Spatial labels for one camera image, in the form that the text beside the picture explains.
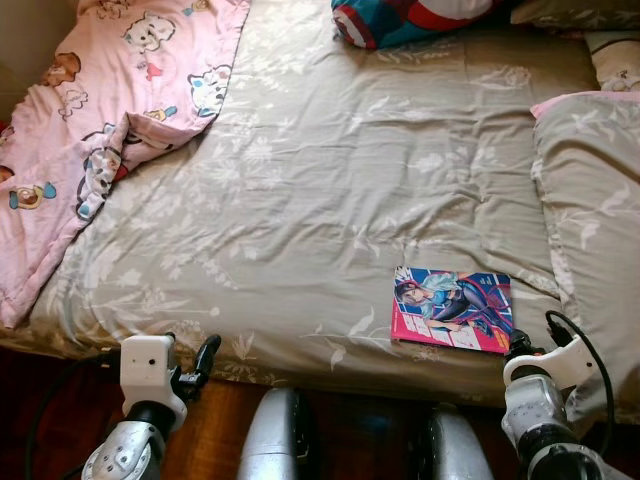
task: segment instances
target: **wooden floor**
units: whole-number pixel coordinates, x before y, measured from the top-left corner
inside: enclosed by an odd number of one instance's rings
[[[23,479],[24,443],[32,415],[46,388],[66,362],[0,349],[0,478]],[[172,436],[164,479],[231,480],[253,413],[266,389],[211,382],[189,407],[183,428]],[[429,414],[429,405],[384,398],[304,392],[315,416],[322,463],[320,479],[414,478],[409,444]],[[48,408],[38,435],[35,478],[57,479],[82,463],[120,418],[117,375],[86,367]],[[464,409],[496,480],[515,476],[517,460],[500,430],[500,411]],[[599,440],[599,432],[591,435]],[[640,430],[621,427],[608,460],[640,478]]]

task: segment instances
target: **comic book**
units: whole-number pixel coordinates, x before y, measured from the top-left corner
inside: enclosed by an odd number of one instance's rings
[[[507,275],[396,268],[392,340],[504,354],[513,328]]]

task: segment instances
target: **cartoon print blanket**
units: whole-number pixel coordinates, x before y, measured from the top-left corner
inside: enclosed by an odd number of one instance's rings
[[[214,120],[250,0],[81,0],[0,136],[0,319],[15,327],[114,182]]]

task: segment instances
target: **mattress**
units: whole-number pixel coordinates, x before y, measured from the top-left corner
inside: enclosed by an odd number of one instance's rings
[[[597,88],[582,42],[481,25],[367,52],[324,0],[254,0],[222,113],[114,188],[0,344],[82,356],[219,333],[216,376],[497,405],[502,359],[391,343],[397,265],[512,278],[558,308],[529,108]]]

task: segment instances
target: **pillowcase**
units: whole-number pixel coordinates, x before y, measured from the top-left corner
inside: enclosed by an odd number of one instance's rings
[[[640,93],[566,95],[533,110],[532,176],[562,305],[609,371],[616,418],[640,423]],[[570,395],[570,420],[604,412],[601,376]]]
[[[640,31],[587,32],[584,38],[602,90],[640,92]]]
[[[525,0],[511,12],[511,23],[584,30],[640,28],[638,0]]]
[[[343,38],[384,48],[469,25],[502,0],[331,0]]]

